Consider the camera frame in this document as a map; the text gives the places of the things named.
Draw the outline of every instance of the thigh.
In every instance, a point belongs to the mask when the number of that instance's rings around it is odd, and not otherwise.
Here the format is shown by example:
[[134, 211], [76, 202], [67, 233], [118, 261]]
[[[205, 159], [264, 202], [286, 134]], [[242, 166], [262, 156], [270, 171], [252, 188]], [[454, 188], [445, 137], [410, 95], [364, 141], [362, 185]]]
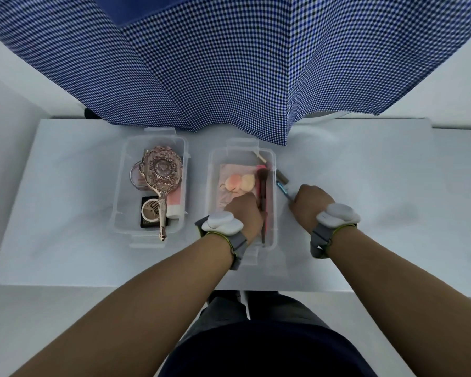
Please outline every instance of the thigh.
[[178, 345], [200, 332], [247, 320], [248, 316], [244, 304], [222, 297], [214, 298], [201, 312], [199, 319], [183, 335]]
[[277, 291], [247, 291], [248, 309], [252, 320], [314, 324], [329, 328], [304, 304]]

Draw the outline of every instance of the plastic storage box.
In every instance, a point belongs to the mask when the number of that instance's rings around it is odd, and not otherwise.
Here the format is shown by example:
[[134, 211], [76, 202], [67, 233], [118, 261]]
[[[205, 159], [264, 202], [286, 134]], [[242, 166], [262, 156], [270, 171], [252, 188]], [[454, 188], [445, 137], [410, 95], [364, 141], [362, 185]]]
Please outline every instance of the plastic storage box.
[[265, 244], [262, 243], [261, 237], [257, 236], [246, 250], [242, 262], [245, 265], [257, 265], [259, 250], [272, 250], [277, 245], [276, 155], [270, 149], [260, 148], [257, 139], [229, 139], [226, 142], [226, 147], [212, 150], [208, 160], [205, 215], [222, 210], [218, 204], [220, 166], [223, 164], [263, 165], [255, 152], [267, 161], [265, 165], [270, 170], [267, 178], [267, 229]]
[[151, 190], [138, 190], [130, 180], [130, 171], [134, 164], [143, 157], [144, 149], [152, 149], [157, 145], [171, 147], [182, 158], [183, 172], [179, 207], [176, 207], [175, 219], [169, 219], [166, 227], [168, 237], [173, 236], [183, 228], [185, 219], [185, 196], [187, 190], [188, 142], [182, 136], [176, 135], [176, 130], [170, 127], [148, 127], [142, 135], [129, 137], [124, 143], [120, 158], [119, 177], [113, 200], [113, 211], [110, 218], [111, 228], [132, 236], [131, 247], [165, 247], [165, 241], [159, 239], [159, 228], [140, 227], [141, 200], [154, 194]]

